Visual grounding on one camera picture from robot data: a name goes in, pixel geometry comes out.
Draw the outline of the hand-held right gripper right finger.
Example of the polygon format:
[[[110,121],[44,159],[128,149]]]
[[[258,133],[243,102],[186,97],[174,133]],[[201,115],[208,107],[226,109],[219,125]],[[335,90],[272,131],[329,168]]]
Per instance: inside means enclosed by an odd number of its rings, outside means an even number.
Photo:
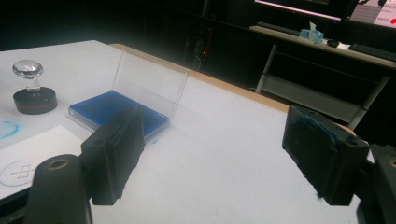
[[[282,148],[290,155],[320,198],[330,205],[349,205],[356,173],[369,146],[316,111],[289,108]]]

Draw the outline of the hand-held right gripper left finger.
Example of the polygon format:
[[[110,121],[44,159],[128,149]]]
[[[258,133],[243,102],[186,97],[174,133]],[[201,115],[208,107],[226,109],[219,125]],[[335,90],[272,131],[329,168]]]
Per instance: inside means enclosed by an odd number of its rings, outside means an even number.
[[[79,160],[95,205],[113,205],[122,197],[144,147],[139,106],[117,112],[81,144]]]

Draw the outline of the blue ink pad clear case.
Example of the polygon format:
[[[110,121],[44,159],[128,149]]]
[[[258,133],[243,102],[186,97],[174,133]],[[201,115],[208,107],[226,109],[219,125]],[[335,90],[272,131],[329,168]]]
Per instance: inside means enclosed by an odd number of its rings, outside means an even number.
[[[76,120],[96,130],[117,112],[139,106],[148,141],[169,125],[188,76],[189,72],[176,64],[125,49],[111,89],[70,105],[68,111]]]

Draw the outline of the black stamp with crystal handle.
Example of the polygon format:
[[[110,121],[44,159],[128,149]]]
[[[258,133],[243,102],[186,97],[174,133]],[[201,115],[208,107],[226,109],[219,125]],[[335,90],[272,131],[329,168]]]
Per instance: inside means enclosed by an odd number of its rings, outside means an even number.
[[[40,115],[54,110],[57,105],[56,92],[41,87],[38,78],[43,74],[43,66],[33,60],[21,60],[13,64],[12,70],[18,77],[27,80],[24,89],[13,94],[17,110],[26,115]]]

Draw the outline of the white paper sheet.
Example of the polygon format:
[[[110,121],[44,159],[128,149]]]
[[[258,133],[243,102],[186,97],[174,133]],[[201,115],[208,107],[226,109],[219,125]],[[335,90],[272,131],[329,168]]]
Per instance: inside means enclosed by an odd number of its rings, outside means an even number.
[[[80,154],[82,140],[64,126],[0,149],[0,200],[32,185],[36,167],[46,159]]]

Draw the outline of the black keyboard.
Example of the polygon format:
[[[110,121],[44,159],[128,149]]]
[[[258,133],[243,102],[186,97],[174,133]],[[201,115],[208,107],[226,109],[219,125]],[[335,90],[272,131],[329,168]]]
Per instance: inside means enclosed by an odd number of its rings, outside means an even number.
[[[373,57],[377,57],[383,60],[391,61],[391,62],[396,62],[396,53],[382,50],[382,49],[376,49],[373,47],[368,47],[364,46],[361,44],[352,44],[348,47],[350,50],[367,54]]]
[[[257,22],[256,25],[260,26],[262,28],[271,29],[271,30],[274,30],[274,31],[278,31],[278,32],[281,32],[281,33],[288,34],[288,35],[299,36],[299,34],[300,34],[299,31],[292,30],[292,29],[285,28],[285,27],[281,27],[281,26],[277,26],[277,25],[273,25],[273,24],[270,24],[270,23],[262,22],[262,21]]]

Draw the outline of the light blue tissue box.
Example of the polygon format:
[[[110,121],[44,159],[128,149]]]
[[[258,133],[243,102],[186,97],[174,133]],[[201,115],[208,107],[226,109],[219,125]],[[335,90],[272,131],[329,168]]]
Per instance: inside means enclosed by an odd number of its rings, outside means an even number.
[[[320,44],[323,40],[324,34],[317,29],[317,26],[313,22],[309,22],[309,28],[302,29],[299,33],[299,37],[309,40],[312,43]]]

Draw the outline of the computer monitor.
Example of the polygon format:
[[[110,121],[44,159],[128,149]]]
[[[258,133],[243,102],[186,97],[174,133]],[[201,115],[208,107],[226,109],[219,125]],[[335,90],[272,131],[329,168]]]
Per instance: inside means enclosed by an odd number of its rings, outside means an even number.
[[[254,0],[256,4],[279,8],[331,21],[345,19],[358,0]]]

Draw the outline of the white and red poster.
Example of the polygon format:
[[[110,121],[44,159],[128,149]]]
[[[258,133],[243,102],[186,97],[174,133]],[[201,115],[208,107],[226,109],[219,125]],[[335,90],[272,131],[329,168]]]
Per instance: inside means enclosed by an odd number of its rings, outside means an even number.
[[[350,19],[396,29],[396,0],[359,0]]]

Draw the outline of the white metal frame desk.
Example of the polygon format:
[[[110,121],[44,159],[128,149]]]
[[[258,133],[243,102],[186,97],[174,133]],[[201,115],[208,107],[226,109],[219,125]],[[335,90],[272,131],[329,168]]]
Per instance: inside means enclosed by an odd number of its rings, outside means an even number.
[[[342,48],[333,48],[326,44],[323,40],[321,43],[314,43],[303,37],[290,35],[277,30],[264,28],[258,25],[249,27],[250,30],[273,37],[276,40],[285,41],[289,44],[294,44],[299,47],[308,47],[309,49],[319,50],[321,52],[330,53],[334,56],[351,59],[358,63],[373,65],[382,69],[396,71],[396,64],[391,61],[383,60],[374,56],[366,55],[357,51]],[[379,81],[375,84],[374,89],[369,93],[362,105],[348,103],[347,101],[332,97],[328,94],[314,91],[302,85],[293,84],[286,79],[272,76],[268,73],[271,63],[276,54],[278,44],[272,46],[270,55],[266,61],[266,65],[262,71],[261,78],[258,82],[256,92],[269,91],[272,94],[291,100],[294,103],[312,107],[317,111],[330,115],[336,119],[340,119],[347,123],[347,127],[351,130],[355,129],[365,114],[368,112],[370,106],[375,101],[375,98],[386,86],[390,80],[390,75],[381,76]]]

